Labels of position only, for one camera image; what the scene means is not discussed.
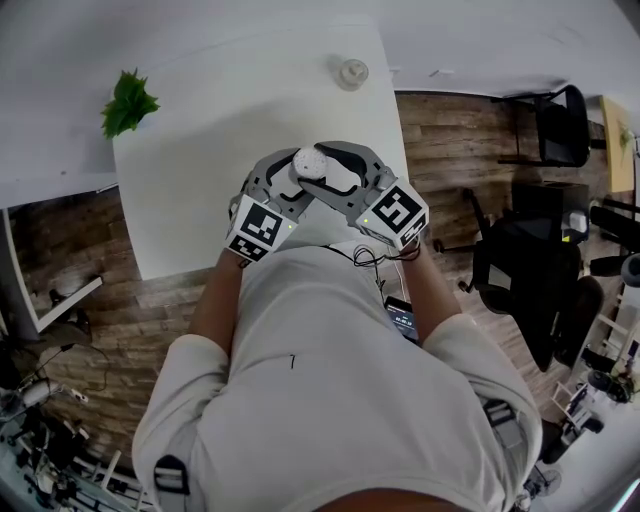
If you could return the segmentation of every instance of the phone screen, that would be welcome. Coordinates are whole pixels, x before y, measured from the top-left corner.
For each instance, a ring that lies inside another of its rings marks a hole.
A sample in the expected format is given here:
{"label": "phone screen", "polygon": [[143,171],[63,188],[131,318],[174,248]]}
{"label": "phone screen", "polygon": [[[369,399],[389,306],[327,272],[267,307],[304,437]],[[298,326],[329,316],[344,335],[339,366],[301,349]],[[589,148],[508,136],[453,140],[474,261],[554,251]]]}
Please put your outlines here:
{"label": "phone screen", "polygon": [[411,305],[393,297],[387,297],[385,308],[391,321],[405,338],[418,343],[418,332],[416,331]]}

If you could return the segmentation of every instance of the green leaf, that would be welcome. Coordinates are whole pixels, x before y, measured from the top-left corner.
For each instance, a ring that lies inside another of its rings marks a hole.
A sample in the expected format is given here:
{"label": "green leaf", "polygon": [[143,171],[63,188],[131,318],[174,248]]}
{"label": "green leaf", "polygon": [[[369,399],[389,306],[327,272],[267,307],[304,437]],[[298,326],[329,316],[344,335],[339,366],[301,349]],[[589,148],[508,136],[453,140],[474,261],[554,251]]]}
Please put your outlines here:
{"label": "green leaf", "polygon": [[160,108],[158,98],[150,96],[144,90],[145,78],[133,73],[122,72],[114,88],[114,99],[105,105],[102,115],[104,136],[112,139],[125,130],[135,130],[144,116]]}
{"label": "green leaf", "polygon": [[142,86],[144,89],[144,83],[136,77],[137,73],[137,69],[133,73],[127,73],[125,71],[122,72],[120,80],[118,80],[118,83],[113,89],[113,96],[115,99],[128,101],[138,87]]}
{"label": "green leaf", "polygon": [[127,129],[124,121],[126,120],[129,111],[126,108],[113,105],[112,108],[105,109],[105,112],[104,123],[102,124],[102,128],[104,128],[104,136],[107,139],[112,139]]}

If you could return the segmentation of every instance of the white table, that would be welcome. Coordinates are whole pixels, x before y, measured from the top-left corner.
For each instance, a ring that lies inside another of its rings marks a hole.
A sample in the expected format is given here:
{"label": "white table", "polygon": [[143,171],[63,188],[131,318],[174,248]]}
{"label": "white table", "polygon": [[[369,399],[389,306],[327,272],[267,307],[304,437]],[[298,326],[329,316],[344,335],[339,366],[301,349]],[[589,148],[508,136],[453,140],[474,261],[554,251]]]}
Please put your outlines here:
{"label": "white table", "polygon": [[[332,75],[347,58],[369,67],[356,92],[342,90]],[[229,199],[255,162],[278,149],[347,140],[371,147],[397,176],[407,177],[393,86],[374,27],[232,41],[149,72],[147,90],[159,98],[160,110],[113,143],[143,279],[214,265]],[[329,183],[342,190],[354,182],[351,173],[329,173]],[[314,201],[293,237],[325,244],[361,235]]]}

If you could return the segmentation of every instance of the chair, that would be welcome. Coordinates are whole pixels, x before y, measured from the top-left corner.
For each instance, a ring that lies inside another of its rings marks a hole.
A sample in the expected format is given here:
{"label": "chair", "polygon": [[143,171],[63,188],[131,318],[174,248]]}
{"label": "chair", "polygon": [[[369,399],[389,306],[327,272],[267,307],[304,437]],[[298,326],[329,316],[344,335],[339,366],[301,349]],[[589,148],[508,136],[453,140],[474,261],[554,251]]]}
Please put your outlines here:
{"label": "chair", "polygon": [[[552,100],[565,95],[566,107]],[[558,92],[543,94],[521,94],[506,98],[494,98],[492,102],[534,100],[531,110],[536,113],[540,160],[520,159],[518,118],[514,111],[516,133],[516,159],[501,159],[501,164],[535,165],[538,167],[582,167],[589,159],[591,136],[584,96],[573,85]]]}
{"label": "chair", "polygon": [[[477,289],[490,311],[514,318],[541,371],[554,357],[573,366],[604,298],[593,277],[578,279],[580,250],[547,238],[549,219],[507,211],[489,226],[473,192],[463,197],[473,204],[482,240],[453,249],[434,241],[438,252],[473,250],[471,282],[458,286],[467,293]],[[508,288],[490,284],[493,267],[510,277]]]}

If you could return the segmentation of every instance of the white t-shirt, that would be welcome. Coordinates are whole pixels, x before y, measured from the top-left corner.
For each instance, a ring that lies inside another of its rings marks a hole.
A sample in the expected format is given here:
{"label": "white t-shirt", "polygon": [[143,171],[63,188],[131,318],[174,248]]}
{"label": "white t-shirt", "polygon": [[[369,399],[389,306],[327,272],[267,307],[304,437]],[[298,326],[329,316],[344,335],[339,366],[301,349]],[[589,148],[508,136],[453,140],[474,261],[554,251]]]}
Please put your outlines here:
{"label": "white t-shirt", "polygon": [[[169,453],[188,468],[186,510],[306,512],[381,487],[474,512],[511,507],[540,450],[540,418],[469,316],[421,349],[367,273],[318,247],[250,265],[239,312],[230,367],[200,336],[169,349],[133,443],[153,499],[153,469]],[[479,397],[511,405],[520,449],[501,446]]]}

